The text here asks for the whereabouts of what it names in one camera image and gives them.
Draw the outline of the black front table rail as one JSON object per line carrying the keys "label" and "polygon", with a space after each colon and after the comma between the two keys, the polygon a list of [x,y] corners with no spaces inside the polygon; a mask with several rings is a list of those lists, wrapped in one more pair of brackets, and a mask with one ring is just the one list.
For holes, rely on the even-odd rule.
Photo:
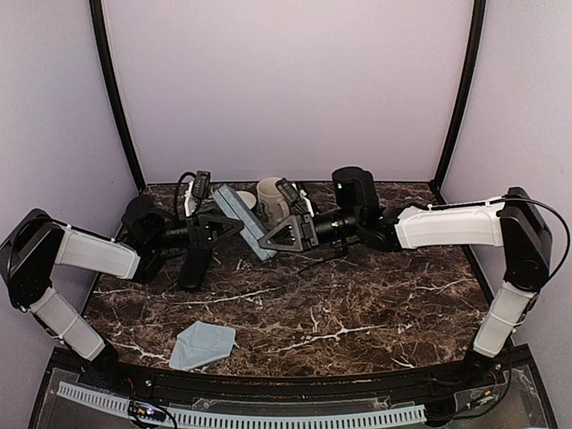
{"label": "black front table rail", "polygon": [[342,376],[253,377],[193,374],[148,366],[120,364],[121,375],[113,386],[120,393],[141,399],[182,400],[205,393],[216,399],[302,400],[369,393],[399,397],[440,397],[454,391],[483,386],[486,377],[463,377],[460,362],[389,373]]}

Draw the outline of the blue-grey glasses case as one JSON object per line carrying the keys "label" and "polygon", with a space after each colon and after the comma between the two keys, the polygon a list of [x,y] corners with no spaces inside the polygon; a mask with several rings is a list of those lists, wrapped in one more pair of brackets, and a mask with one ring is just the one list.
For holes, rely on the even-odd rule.
{"label": "blue-grey glasses case", "polygon": [[275,250],[262,248],[259,245],[258,240],[266,235],[267,230],[235,189],[222,185],[214,191],[213,198],[226,217],[243,223],[240,236],[261,261],[269,260],[276,255]]}

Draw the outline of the thin wire-frame sunglasses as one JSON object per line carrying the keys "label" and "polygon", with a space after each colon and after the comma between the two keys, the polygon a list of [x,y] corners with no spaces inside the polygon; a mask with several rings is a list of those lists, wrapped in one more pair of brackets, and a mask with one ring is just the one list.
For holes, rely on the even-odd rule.
{"label": "thin wire-frame sunglasses", "polygon": [[337,249],[330,257],[320,259],[318,261],[313,262],[310,265],[305,266],[304,268],[301,268],[300,270],[298,270],[298,274],[302,274],[316,266],[326,264],[335,260],[343,259],[348,254],[349,254],[349,246],[342,246],[339,249]]}

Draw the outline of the white and teal bowl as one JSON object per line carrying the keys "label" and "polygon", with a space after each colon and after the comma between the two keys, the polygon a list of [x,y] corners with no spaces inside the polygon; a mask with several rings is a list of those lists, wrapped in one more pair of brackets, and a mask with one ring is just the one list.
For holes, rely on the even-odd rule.
{"label": "white and teal bowl", "polygon": [[247,206],[249,210],[253,210],[256,207],[257,198],[254,194],[245,190],[239,190],[237,194],[240,196],[241,200],[244,202],[244,204]]}

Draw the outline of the large blue cleaning cloth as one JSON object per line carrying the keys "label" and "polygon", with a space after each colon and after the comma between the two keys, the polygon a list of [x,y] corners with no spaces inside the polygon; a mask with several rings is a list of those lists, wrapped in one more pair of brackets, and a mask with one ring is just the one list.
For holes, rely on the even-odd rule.
{"label": "large blue cleaning cloth", "polygon": [[169,367],[191,371],[227,358],[235,339],[234,328],[196,321],[177,335]]}

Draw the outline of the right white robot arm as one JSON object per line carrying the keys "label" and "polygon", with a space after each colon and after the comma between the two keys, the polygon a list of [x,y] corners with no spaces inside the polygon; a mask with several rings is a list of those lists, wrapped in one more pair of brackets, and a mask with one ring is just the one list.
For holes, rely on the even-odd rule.
{"label": "right white robot arm", "polygon": [[500,353],[554,274],[551,231],[538,211],[542,203],[511,188],[502,197],[477,202],[382,208],[372,189],[338,182],[334,191],[337,209],[293,214],[261,236],[257,246],[267,253],[301,253],[355,238],[382,252],[449,245],[503,248],[500,290],[475,335],[472,355],[456,369],[462,386],[476,387],[491,372],[488,358]]}

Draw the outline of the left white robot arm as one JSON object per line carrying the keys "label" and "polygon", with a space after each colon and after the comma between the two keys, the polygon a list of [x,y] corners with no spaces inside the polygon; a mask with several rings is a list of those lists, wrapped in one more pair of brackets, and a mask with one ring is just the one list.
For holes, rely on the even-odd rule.
{"label": "left white robot arm", "polygon": [[179,219],[143,195],[128,204],[122,226],[123,239],[112,240],[33,209],[1,245],[1,277],[12,306],[30,311],[58,340],[92,362],[90,373],[107,390],[126,382],[125,368],[106,355],[113,355],[113,347],[55,289],[54,267],[75,266],[147,283],[162,269],[165,251],[181,249],[186,259],[180,279],[192,289],[202,282],[213,247],[244,224],[213,210]]}

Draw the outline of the black glasses case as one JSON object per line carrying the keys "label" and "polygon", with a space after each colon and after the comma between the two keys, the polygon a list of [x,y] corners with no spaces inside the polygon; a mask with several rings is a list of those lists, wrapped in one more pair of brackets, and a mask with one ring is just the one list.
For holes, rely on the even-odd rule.
{"label": "black glasses case", "polygon": [[205,279],[211,257],[211,249],[191,249],[185,256],[181,267],[177,281],[178,286],[182,290],[196,290],[199,288]]}

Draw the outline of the black left frame post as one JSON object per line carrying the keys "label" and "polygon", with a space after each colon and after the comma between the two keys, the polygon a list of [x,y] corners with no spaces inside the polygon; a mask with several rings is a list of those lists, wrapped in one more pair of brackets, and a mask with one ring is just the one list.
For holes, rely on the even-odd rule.
{"label": "black left frame post", "polygon": [[125,155],[130,176],[135,184],[136,190],[138,192],[142,192],[147,184],[136,154],[127,117],[122,104],[122,96],[120,94],[114,70],[111,44],[105,24],[104,3],[100,0],[90,0],[88,4],[100,67],[104,78],[108,100],[112,109],[115,126],[122,145],[122,151]]}

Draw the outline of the black right frame post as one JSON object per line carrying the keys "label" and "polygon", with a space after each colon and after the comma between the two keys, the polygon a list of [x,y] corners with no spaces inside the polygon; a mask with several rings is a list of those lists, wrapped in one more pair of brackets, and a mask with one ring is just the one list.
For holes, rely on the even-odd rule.
{"label": "black right frame post", "polygon": [[481,44],[486,4],[486,0],[475,0],[473,2],[473,10],[471,13],[469,32],[467,36],[466,52],[460,74],[458,91],[450,117],[450,124],[443,143],[439,163],[437,164],[434,177],[430,182],[432,188],[436,192],[440,192],[442,190],[443,184],[445,182],[467,108]]}

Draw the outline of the black frame post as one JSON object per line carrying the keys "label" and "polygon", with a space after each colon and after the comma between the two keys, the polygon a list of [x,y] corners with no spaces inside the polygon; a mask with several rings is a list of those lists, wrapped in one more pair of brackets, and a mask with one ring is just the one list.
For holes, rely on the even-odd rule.
{"label": "black frame post", "polygon": [[122,96],[120,94],[114,70],[111,44],[105,24],[104,3],[100,0],[90,0],[88,4],[100,67],[104,78],[108,100],[112,109],[115,126],[122,145],[122,151],[125,155],[130,176],[135,184],[136,190],[138,192],[142,192],[147,184],[136,154],[127,117],[122,104]]}
{"label": "black frame post", "polygon": [[450,124],[443,143],[439,163],[437,164],[434,177],[430,182],[432,188],[436,192],[440,192],[442,190],[443,184],[445,182],[467,108],[481,44],[486,4],[486,0],[475,0],[473,2],[473,10],[471,13],[469,32],[467,36],[466,52],[460,74],[458,91],[450,117]]}

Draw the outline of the cream seahorse mug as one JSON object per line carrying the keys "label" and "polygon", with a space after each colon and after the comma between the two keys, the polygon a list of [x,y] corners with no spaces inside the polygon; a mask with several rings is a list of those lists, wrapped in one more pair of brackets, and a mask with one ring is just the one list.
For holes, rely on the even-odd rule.
{"label": "cream seahorse mug", "polygon": [[279,180],[278,177],[269,177],[257,184],[258,214],[268,230],[290,216],[290,207],[276,186]]}

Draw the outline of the green circuit board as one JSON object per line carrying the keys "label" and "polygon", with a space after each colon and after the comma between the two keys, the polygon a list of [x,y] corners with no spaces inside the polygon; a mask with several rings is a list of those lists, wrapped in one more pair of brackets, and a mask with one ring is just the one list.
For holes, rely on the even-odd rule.
{"label": "green circuit board", "polygon": [[164,422],[166,419],[166,413],[160,408],[136,400],[129,402],[128,415],[139,421]]}

